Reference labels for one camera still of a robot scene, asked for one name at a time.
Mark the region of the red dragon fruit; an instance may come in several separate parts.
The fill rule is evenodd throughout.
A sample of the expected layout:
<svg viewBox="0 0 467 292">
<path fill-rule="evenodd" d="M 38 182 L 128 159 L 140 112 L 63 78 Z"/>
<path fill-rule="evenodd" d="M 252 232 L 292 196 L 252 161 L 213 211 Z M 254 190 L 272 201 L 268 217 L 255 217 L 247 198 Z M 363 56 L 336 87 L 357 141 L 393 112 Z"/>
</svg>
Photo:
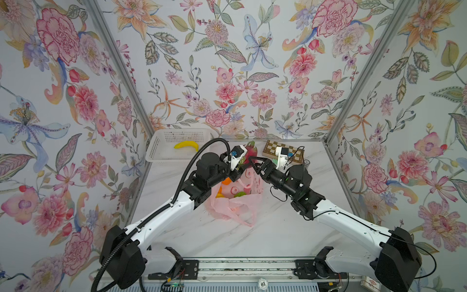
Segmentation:
<svg viewBox="0 0 467 292">
<path fill-rule="evenodd" d="M 255 141 L 249 141 L 246 145 L 246 156 L 245 156 L 245 163 L 249 162 L 250 157 L 256 157 L 258 154 L 257 147 L 255 145 Z"/>
</svg>

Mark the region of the pink plastic bag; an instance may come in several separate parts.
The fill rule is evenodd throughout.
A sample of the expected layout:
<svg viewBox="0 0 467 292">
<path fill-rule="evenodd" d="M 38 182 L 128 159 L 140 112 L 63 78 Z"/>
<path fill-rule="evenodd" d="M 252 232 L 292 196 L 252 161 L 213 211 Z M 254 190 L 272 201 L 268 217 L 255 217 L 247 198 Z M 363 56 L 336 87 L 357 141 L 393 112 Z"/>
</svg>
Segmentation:
<svg viewBox="0 0 467 292">
<path fill-rule="evenodd" d="M 249 168 L 238 181 L 232 181 L 230 185 L 219 183 L 214 186 L 204 207 L 215 219 L 232 220 L 251 228 L 257 221 L 263 190 L 263 180 L 253 168 Z M 219 192 L 225 197 L 217 198 Z M 238 192 L 246 192 L 247 195 L 235 198 Z"/>
</svg>

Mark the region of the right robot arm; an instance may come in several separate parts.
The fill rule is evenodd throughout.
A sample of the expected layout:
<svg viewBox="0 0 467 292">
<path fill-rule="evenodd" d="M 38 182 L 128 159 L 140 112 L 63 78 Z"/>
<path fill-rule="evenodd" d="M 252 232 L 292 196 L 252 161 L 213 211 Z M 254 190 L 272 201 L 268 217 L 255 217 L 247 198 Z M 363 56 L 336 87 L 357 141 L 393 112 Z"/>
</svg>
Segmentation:
<svg viewBox="0 0 467 292">
<path fill-rule="evenodd" d="M 370 223 L 338 207 L 310 188 L 312 177 L 301 165 L 281 172 L 268 158 L 249 158 L 262 180 L 291 199 L 293 209 L 351 240 L 343 248 L 326 246 L 314 257 L 312 272 L 320 277 L 349 273 L 371 277 L 393 292 L 407 292 L 422 266 L 410 233 Z"/>
</svg>

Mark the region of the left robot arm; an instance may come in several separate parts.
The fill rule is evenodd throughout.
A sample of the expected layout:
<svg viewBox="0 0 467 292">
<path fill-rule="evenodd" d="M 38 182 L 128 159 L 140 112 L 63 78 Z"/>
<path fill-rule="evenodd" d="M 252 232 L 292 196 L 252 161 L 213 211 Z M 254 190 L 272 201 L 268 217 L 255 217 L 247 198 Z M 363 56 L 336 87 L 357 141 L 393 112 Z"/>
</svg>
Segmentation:
<svg viewBox="0 0 467 292">
<path fill-rule="evenodd" d="M 166 279 L 178 277 L 183 270 L 180 254 L 169 247 L 157 250 L 152 243 L 173 222 L 201 206 L 222 181 L 238 181 L 247 169 L 241 163 L 246 154 L 243 146 L 222 155 L 198 152 L 185 169 L 172 198 L 136 223 L 111 228 L 105 237 L 99 260 L 102 266 L 91 291 L 107 292 L 114 286 L 126 289 L 152 274 Z"/>
</svg>

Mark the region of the orange fruit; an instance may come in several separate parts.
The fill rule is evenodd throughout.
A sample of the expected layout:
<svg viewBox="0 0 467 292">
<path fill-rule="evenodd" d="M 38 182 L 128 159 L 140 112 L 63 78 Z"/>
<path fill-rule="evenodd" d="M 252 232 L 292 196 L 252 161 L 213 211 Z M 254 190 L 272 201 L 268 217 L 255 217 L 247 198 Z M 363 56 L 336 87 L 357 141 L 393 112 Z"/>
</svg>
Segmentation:
<svg viewBox="0 0 467 292">
<path fill-rule="evenodd" d="M 222 185 L 230 185 L 232 183 L 232 180 L 230 178 L 226 178 L 224 181 L 221 182 Z"/>
</svg>

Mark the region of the green fruit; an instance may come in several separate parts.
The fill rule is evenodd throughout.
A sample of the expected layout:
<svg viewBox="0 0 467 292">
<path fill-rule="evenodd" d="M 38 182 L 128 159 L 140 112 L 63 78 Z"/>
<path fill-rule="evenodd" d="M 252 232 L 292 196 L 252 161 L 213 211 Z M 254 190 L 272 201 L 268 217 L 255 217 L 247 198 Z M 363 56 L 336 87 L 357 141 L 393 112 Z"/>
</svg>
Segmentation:
<svg viewBox="0 0 467 292">
<path fill-rule="evenodd" d="M 245 196 L 245 195 L 247 195 L 246 192 L 238 192 L 238 193 L 236 193 L 236 194 L 234 195 L 234 197 L 235 197 L 235 198 L 238 198 L 238 197 L 242 197 L 242 196 Z"/>
</svg>

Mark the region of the wooden chessboard box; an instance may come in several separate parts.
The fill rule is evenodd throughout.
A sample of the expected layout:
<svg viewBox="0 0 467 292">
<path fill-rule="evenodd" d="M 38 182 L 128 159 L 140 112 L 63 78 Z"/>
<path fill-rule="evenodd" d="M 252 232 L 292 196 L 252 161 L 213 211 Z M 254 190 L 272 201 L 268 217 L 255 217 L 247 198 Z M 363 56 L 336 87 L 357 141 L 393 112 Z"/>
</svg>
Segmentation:
<svg viewBox="0 0 467 292">
<path fill-rule="evenodd" d="M 304 158 L 305 147 L 304 146 L 293 147 L 293 146 L 289 146 L 287 144 L 284 144 L 278 141 L 267 140 L 266 145 L 264 146 L 262 150 L 262 155 L 267 158 L 277 159 L 277 155 L 276 155 L 277 147 L 282 147 L 288 150 L 288 162 L 291 163 L 292 165 L 299 165 L 299 164 L 304 163 L 304 160 L 305 160 Z"/>
</svg>

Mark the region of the yellow banana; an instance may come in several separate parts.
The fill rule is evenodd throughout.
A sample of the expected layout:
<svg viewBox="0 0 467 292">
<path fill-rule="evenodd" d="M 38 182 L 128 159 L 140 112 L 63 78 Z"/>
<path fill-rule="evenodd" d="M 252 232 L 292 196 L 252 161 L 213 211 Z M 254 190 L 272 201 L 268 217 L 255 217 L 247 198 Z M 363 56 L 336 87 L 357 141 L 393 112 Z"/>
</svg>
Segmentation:
<svg viewBox="0 0 467 292">
<path fill-rule="evenodd" d="M 196 152 L 199 151 L 199 145 L 194 141 L 182 141 L 174 146 L 174 149 L 182 149 L 186 147 L 192 147 Z"/>
</svg>

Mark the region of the white plastic basket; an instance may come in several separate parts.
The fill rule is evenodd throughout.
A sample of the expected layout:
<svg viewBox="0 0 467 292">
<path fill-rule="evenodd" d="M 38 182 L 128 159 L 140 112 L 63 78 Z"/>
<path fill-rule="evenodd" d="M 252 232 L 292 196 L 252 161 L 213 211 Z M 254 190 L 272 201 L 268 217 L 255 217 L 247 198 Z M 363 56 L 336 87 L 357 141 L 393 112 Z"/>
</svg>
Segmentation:
<svg viewBox="0 0 467 292">
<path fill-rule="evenodd" d="M 200 150 L 211 138 L 211 132 L 207 129 L 158 130 L 150 140 L 145 159 L 150 163 L 189 162 L 197 152 L 192 147 L 174 149 L 174 146 L 182 141 L 194 141 L 198 143 Z"/>
</svg>

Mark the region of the small card box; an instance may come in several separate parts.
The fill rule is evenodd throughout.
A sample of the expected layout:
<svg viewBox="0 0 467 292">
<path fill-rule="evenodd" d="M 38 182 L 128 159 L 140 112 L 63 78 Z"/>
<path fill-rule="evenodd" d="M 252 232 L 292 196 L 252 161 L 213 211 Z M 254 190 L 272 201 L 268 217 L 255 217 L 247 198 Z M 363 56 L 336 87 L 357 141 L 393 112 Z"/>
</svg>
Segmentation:
<svg viewBox="0 0 467 292">
<path fill-rule="evenodd" d="M 361 287 L 368 292 L 380 292 L 381 284 L 368 276 L 363 276 L 361 279 Z"/>
</svg>

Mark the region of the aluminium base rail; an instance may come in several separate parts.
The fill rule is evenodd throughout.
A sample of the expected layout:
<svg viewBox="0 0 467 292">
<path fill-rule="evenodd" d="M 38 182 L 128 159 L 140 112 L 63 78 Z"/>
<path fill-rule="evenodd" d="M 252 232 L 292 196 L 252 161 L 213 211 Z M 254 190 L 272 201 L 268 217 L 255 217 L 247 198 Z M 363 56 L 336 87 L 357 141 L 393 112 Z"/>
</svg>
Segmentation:
<svg viewBox="0 0 467 292">
<path fill-rule="evenodd" d="M 362 276 L 341 274 L 340 276 L 313 276 L 311 262 L 314 257 L 185 257 L 176 265 L 183 274 L 182 281 L 233 282 L 257 281 L 261 278 L 270 282 L 357 282 Z"/>
</svg>

